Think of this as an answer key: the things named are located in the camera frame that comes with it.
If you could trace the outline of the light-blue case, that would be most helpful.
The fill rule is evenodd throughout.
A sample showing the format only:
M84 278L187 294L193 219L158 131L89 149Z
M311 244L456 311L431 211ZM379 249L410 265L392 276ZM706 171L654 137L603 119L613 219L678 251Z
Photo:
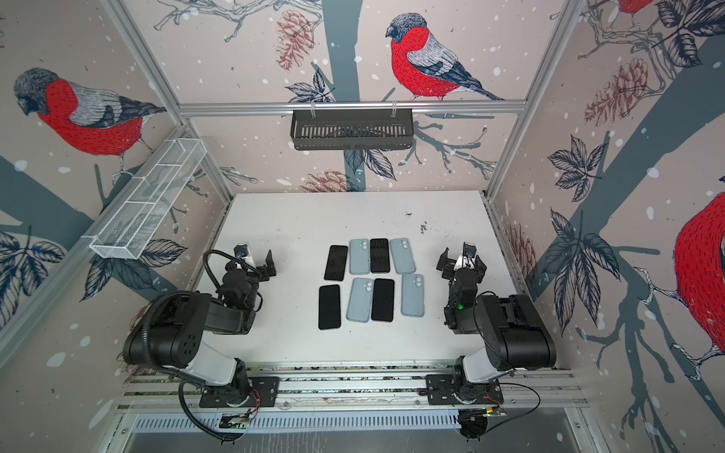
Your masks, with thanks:
M409 275L416 272L412 246L407 238L391 240L390 252L398 275Z
M349 273L355 276L370 273L368 239L354 239L349 242Z
M425 314L425 281L419 274L406 274L401 281L401 313L409 317Z
M367 323L370 320L373 302L373 279L355 277L352 281L349 305L347 305L347 320L351 322Z

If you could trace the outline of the black phone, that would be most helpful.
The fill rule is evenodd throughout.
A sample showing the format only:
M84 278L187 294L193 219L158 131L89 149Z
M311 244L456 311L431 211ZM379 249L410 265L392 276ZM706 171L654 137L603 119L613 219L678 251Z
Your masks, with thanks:
M375 279L371 319L392 323L394 320L395 282L392 279Z
M390 272L389 241L384 238L371 239L369 242L370 271L373 274Z
M324 273L324 280L344 280L346 274L348 252L349 248L346 245L332 245L330 247Z

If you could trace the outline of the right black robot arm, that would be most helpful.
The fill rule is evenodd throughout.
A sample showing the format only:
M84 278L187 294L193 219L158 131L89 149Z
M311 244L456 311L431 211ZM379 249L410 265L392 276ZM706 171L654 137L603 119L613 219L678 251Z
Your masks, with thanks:
M519 369L552 368L555 345L532 300L526 294L498 296L481 292L487 266L476 247L464 244L458 259L444 251L436 265L449 283L444 325L457 335L474 335L483 347L460 356L453 365L449 392L464 404L492 402L496 382Z

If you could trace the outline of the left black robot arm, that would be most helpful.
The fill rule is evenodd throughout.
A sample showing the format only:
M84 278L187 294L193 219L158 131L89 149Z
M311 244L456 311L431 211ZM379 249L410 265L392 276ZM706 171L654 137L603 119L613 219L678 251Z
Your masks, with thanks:
M230 396L234 404L254 394L247 366L203 341L203 334L247 335L264 305L260 284L277 275L272 252L256 266L248 245L228 254L210 249L202 255L214 292L177 291L155 299L130 332L122 351L126 364L153 370L203 394Z

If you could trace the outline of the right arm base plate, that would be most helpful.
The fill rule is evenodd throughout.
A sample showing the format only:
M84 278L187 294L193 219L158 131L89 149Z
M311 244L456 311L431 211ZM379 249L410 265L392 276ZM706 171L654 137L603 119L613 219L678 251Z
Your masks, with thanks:
M503 403L496 382L471 383L451 374L426 375L425 387L419 391L432 406L484 405Z

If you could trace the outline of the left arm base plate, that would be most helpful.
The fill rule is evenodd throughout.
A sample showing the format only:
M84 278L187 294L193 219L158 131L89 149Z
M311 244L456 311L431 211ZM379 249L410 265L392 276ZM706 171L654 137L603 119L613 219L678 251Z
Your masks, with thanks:
M203 409L272 408L279 390L278 377L247 377L226 386L205 387L199 407Z

